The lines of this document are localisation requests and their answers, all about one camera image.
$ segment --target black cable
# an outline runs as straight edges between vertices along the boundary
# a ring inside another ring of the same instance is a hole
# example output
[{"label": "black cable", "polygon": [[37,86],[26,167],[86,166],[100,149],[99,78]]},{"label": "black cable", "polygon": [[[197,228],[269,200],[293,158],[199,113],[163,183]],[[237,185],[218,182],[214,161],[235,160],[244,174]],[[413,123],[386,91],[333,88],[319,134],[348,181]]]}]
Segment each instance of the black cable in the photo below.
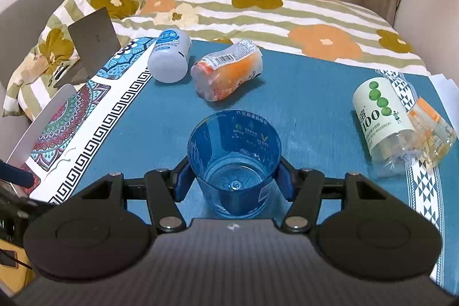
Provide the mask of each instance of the black cable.
[{"label": "black cable", "polygon": [[13,256],[10,256],[10,255],[9,255],[7,252],[5,252],[2,248],[0,248],[0,252],[2,252],[3,255],[4,255],[5,257],[8,257],[9,259],[15,261],[16,263],[19,263],[20,265],[24,266],[25,268],[28,268],[29,270],[32,270],[32,271],[33,271],[33,268],[31,268],[28,264],[26,264],[26,263],[20,261],[19,259],[15,258],[15,257],[13,257]]}]

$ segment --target plastic bottle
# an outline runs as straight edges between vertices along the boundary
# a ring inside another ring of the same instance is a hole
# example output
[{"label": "plastic bottle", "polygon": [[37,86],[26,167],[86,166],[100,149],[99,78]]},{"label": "plastic bottle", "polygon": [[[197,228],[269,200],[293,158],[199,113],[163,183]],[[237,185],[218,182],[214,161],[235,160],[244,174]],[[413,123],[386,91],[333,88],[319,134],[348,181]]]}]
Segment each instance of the plastic bottle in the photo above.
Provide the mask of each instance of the plastic bottle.
[{"label": "plastic bottle", "polygon": [[191,76],[199,95],[213,102],[224,99],[262,70],[260,49],[249,39],[242,39],[201,58],[191,67]]},{"label": "plastic bottle", "polygon": [[353,105],[376,174],[402,174],[422,155],[421,141],[391,83],[382,77],[362,83]]},{"label": "plastic bottle", "polygon": [[174,83],[185,77],[190,46],[191,38],[182,30],[163,30],[148,58],[148,70],[153,78],[164,83]]},{"label": "plastic bottle", "polygon": [[429,165],[437,166],[453,148],[456,132],[423,98],[417,100],[408,116],[423,140],[425,160]]}]

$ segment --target white paper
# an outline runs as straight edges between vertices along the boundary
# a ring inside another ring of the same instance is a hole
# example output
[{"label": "white paper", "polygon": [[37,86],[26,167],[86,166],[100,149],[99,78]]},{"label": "white paper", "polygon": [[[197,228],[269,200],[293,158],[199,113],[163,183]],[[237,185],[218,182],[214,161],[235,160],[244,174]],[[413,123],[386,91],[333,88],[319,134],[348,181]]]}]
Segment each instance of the white paper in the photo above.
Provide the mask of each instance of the white paper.
[{"label": "white paper", "polygon": [[442,101],[446,114],[456,133],[459,133],[459,88],[443,74],[431,75],[430,80]]}]

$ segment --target blue plastic cup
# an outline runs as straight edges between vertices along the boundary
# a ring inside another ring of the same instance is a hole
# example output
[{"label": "blue plastic cup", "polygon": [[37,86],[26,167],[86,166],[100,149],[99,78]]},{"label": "blue plastic cup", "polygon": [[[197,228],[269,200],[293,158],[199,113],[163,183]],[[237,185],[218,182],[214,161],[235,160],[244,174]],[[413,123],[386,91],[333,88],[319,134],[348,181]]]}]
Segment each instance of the blue plastic cup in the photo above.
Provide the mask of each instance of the blue plastic cup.
[{"label": "blue plastic cup", "polygon": [[263,209],[281,158],[281,141],[268,121],[243,110],[212,114],[194,128],[187,152],[217,213],[247,218]]}]

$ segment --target clear plastic bottle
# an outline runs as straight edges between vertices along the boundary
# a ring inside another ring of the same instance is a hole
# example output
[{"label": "clear plastic bottle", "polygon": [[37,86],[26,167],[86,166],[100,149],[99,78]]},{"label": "clear plastic bottle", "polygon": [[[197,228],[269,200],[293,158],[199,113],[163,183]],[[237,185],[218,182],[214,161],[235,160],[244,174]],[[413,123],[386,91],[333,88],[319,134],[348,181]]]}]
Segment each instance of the clear plastic bottle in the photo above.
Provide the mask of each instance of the clear plastic bottle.
[{"label": "clear plastic bottle", "polygon": [[429,165],[436,166],[453,148],[456,132],[423,98],[417,100],[408,116],[423,140],[425,160]]},{"label": "clear plastic bottle", "polygon": [[222,100],[244,82],[261,74],[260,49],[242,39],[223,51],[210,53],[191,67],[196,91],[207,101]]},{"label": "clear plastic bottle", "polygon": [[422,155],[422,144],[391,83],[382,77],[362,83],[353,104],[376,174],[405,173]]}]

